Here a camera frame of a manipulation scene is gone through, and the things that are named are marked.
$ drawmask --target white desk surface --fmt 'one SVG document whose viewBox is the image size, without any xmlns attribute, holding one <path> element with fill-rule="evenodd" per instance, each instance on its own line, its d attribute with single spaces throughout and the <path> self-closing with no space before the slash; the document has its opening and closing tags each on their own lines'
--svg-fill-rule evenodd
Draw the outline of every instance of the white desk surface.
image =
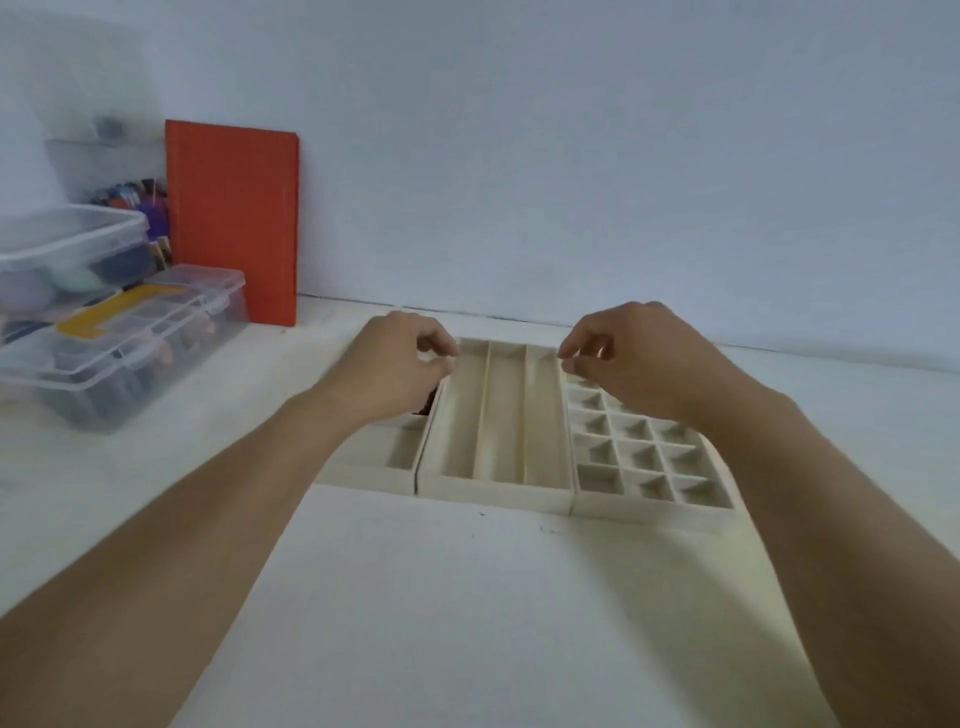
<svg viewBox="0 0 960 728">
<path fill-rule="evenodd" d="M 0 613 L 319 376 L 384 306 L 300 299 L 110 435 L 0 405 Z M 460 315 L 455 334 L 564 330 Z M 960 376 L 728 350 L 960 552 Z M 655 532 L 318 485 L 174 725 L 831 724 L 753 526 Z"/>
</svg>

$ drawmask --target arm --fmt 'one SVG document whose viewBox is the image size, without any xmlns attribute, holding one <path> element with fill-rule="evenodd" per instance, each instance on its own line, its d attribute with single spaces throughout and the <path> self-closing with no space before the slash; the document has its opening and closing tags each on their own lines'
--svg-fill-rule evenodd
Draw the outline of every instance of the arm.
<svg viewBox="0 0 960 728">
<path fill-rule="evenodd" d="M 371 319 L 314 387 L 17 605 L 0 620 L 0 726 L 167 725 L 327 457 L 420 408 L 455 354 L 433 319 Z"/>
<path fill-rule="evenodd" d="M 559 355 L 717 447 L 845 728 L 960 724 L 960 564 L 793 401 L 660 303 L 587 316 Z"/>
</svg>

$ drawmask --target orange notebook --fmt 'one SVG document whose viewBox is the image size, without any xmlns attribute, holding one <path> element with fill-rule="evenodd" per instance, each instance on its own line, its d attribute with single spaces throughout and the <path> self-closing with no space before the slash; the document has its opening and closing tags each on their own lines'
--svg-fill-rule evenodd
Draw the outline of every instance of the orange notebook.
<svg viewBox="0 0 960 728">
<path fill-rule="evenodd" d="M 174 262 L 243 271 L 251 321 L 293 326 L 297 135 L 168 119 L 166 145 Z"/>
</svg>

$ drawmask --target person's right hand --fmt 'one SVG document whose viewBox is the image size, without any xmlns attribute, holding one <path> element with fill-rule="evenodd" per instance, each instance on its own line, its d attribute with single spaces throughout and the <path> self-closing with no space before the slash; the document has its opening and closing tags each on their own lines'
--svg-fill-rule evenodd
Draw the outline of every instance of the person's right hand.
<svg viewBox="0 0 960 728">
<path fill-rule="evenodd" d="M 760 386 L 662 303 L 624 303 L 580 320 L 560 345 L 564 371 L 636 412 L 698 427 Z"/>
</svg>

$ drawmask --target white tray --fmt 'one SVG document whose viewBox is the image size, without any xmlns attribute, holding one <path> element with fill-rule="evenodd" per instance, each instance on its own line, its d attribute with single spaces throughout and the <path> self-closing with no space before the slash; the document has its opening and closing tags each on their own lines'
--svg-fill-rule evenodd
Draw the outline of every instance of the white tray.
<svg viewBox="0 0 960 728">
<path fill-rule="evenodd" d="M 430 415 L 403 415 L 367 425 L 350 436 L 326 461 L 318 483 L 412 496 Z"/>
<path fill-rule="evenodd" d="M 424 497 L 716 530 L 734 486 L 707 440 L 647 418 L 544 347 L 461 340 L 417 470 Z"/>
<path fill-rule="evenodd" d="M 555 350 L 461 339 L 417 471 L 424 497 L 568 515 L 573 479 Z"/>
<path fill-rule="evenodd" d="M 733 484 L 699 432 L 632 412 L 564 375 L 574 458 L 572 515 L 716 530 L 736 516 Z"/>
</svg>

